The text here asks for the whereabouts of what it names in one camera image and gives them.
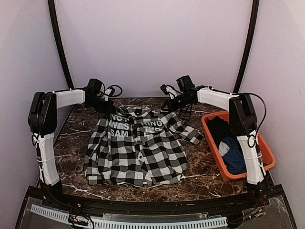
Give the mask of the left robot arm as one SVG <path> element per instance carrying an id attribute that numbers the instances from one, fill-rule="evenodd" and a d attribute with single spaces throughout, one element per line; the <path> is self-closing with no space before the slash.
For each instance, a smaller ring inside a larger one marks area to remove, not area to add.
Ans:
<path id="1" fill-rule="evenodd" d="M 36 160 L 40 170 L 40 180 L 50 187 L 60 185 L 54 155 L 54 133 L 58 125 L 58 110 L 64 107 L 84 104 L 99 113 L 115 110 L 113 101 L 115 86 L 104 87 L 102 81 L 90 79 L 83 88 L 51 92 L 36 92 L 28 116 L 32 133 L 32 144 L 36 148 Z"/>

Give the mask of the black white plaid shirt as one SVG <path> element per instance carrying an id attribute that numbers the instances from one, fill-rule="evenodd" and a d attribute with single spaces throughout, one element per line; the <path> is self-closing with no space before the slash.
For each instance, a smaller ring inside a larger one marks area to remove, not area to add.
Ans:
<path id="1" fill-rule="evenodd" d="M 136 187 L 178 183 L 187 169 L 180 139 L 197 145 L 203 135 L 174 112 L 128 107 L 106 114 L 89 139 L 86 180 Z"/>

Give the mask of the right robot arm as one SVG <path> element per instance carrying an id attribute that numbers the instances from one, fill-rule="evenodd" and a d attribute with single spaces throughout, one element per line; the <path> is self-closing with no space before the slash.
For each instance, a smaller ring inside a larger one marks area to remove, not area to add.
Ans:
<path id="1" fill-rule="evenodd" d="M 251 100 L 251 93 L 229 93 L 216 90 L 211 86 L 195 86 L 190 76 L 177 79 L 179 90 L 164 84 L 160 87 L 169 99 L 164 103 L 163 109 L 169 112 L 192 107 L 194 104 L 209 104 L 219 107 L 229 113 L 229 127 L 237 137 L 245 159 L 247 182 L 257 185 L 264 180 L 265 171 L 263 156 L 258 142 L 256 112 Z"/>

